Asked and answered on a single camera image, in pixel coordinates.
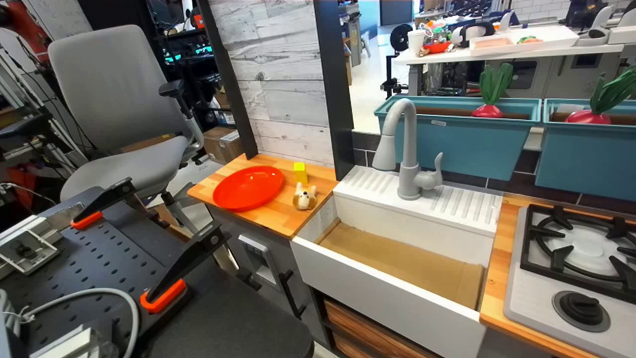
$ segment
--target toy radish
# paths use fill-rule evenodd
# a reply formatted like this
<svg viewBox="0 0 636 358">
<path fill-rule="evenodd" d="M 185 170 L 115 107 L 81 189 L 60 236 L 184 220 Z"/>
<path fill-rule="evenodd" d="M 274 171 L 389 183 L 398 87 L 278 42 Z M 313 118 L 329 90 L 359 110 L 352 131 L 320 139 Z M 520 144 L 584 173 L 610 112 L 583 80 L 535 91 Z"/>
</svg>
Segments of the toy radish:
<svg viewBox="0 0 636 358">
<path fill-rule="evenodd" d="M 600 75 L 590 97 L 590 110 L 570 114 L 567 123 L 612 124 L 605 112 L 623 102 L 636 87 L 636 65 L 631 65 L 615 80 L 605 83 L 605 74 Z"/>
<path fill-rule="evenodd" d="M 485 104 L 473 111 L 473 117 L 502 118 L 504 114 L 501 113 L 495 103 L 510 86 L 512 80 L 513 65 L 509 63 L 501 64 L 498 71 L 494 71 L 489 65 L 486 65 L 479 77 L 481 98 L 483 98 Z"/>
</svg>

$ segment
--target chair backrest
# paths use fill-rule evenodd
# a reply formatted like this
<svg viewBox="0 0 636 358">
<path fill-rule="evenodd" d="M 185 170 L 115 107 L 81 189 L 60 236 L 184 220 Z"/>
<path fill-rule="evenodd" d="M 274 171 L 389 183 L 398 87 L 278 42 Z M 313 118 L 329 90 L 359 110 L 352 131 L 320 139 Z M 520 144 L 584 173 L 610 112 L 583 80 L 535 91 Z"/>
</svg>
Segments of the chair backrest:
<svg viewBox="0 0 636 358">
<path fill-rule="evenodd" d="M 72 115 L 99 149 L 190 134 L 177 101 L 159 96 L 165 76 L 139 27 L 59 39 L 48 53 Z"/>
</svg>

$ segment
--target gray office chair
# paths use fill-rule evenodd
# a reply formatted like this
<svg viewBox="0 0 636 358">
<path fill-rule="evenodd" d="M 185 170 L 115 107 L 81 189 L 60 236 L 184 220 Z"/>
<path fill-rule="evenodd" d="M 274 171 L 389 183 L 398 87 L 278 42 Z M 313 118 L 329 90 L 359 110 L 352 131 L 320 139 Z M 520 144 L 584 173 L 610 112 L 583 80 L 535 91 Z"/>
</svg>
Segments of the gray office chair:
<svg viewBox="0 0 636 358">
<path fill-rule="evenodd" d="M 166 186 L 201 149 L 203 133 L 183 101 L 183 82 L 166 83 L 141 29 L 126 25 L 78 34 L 54 41 L 48 53 L 72 115 L 99 150 L 179 134 L 86 163 L 66 181 L 61 200 L 129 176 L 139 197 L 161 194 L 180 224 L 197 232 L 183 213 L 183 207 L 195 203 L 186 194 L 191 183 L 174 197 Z"/>
</svg>

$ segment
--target stove knob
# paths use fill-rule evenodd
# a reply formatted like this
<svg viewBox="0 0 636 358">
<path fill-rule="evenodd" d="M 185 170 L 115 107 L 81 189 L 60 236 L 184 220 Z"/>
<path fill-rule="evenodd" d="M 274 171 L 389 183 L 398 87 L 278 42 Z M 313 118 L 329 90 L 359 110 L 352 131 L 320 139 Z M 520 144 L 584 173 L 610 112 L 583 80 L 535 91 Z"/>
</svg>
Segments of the stove knob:
<svg viewBox="0 0 636 358">
<path fill-rule="evenodd" d="M 559 303 L 563 312 L 576 322 L 595 326 L 603 321 L 598 299 L 573 292 L 561 297 Z"/>
</svg>

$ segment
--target faucet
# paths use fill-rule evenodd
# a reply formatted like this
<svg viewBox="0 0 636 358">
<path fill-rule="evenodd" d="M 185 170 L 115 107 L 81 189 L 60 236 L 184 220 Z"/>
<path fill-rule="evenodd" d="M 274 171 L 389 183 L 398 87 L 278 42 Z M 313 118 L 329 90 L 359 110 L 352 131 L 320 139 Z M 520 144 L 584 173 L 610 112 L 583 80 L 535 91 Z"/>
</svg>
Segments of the faucet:
<svg viewBox="0 0 636 358">
<path fill-rule="evenodd" d="M 435 157 L 435 171 L 420 170 L 417 162 L 417 115 L 415 105 L 408 98 L 396 101 L 387 114 L 382 128 L 380 144 L 373 158 L 373 167 L 379 170 L 393 170 L 396 163 L 395 133 L 400 116 L 404 113 L 404 153 L 399 169 L 397 196 L 404 200 L 416 200 L 420 189 L 430 190 L 441 185 L 441 158 Z"/>
</svg>

